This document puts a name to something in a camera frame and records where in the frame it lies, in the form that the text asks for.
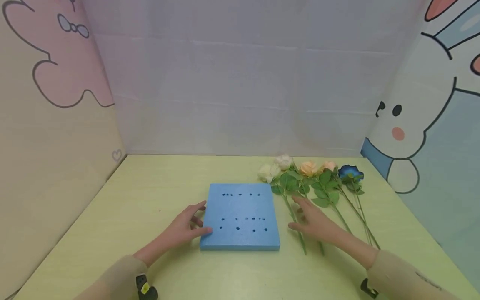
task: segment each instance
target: cartoon wallpaper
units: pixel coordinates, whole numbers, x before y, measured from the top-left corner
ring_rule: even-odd
[[[100,106],[113,105],[80,1],[7,1],[3,15],[21,40],[47,55],[32,70],[35,84],[46,100],[57,107],[70,108],[90,92]]]
[[[0,1],[0,299],[125,157],[82,2]]]
[[[432,0],[361,153],[480,290],[480,1]]]

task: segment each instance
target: right hand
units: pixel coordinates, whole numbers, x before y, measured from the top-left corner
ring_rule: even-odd
[[[289,223],[288,227],[300,231],[318,241],[334,244],[339,234],[344,231],[334,221],[329,219],[320,208],[314,205],[310,200],[293,196],[293,201],[300,205],[299,213],[303,213],[301,223]]]

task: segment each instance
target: orange rose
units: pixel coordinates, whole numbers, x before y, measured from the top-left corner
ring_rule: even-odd
[[[300,165],[300,173],[307,177],[315,176],[319,171],[321,170],[317,167],[317,164],[312,161],[305,161]]]
[[[335,170],[336,163],[333,162],[333,161],[327,160],[327,161],[324,162],[323,167],[324,167],[325,169],[329,169],[330,171],[333,172],[333,171]]]

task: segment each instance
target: cartoon bunny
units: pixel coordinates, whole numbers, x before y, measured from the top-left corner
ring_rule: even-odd
[[[411,159],[425,144],[427,130],[441,117],[452,97],[477,94],[459,85],[478,89],[479,56],[472,58],[457,47],[480,35],[479,2],[473,2],[434,35],[421,33],[399,70],[389,98],[377,109],[378,123],[361,153],[397,193],[409,193],[418,186],[419,171]],[[455,5],[459,5],[457,0],[431,1],[425,21],[436,19]]]
[[[88,29],[82,3],[78,0],[6,1],[3,16],[25,43],[46,54],[33,67],[33,79],[42,95],[53,105],[77,105],[91,92],[102,107],[113,98]]]

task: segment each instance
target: beige sleeve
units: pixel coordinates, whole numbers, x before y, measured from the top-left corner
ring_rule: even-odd
[[[398,256],[379,251],[367,271],[368,285],[390,300],[458,300]]]
[[[145,263],[131,255],[124,256],[74,300],[138,299],[136,277],[142,273],[147,273]]]

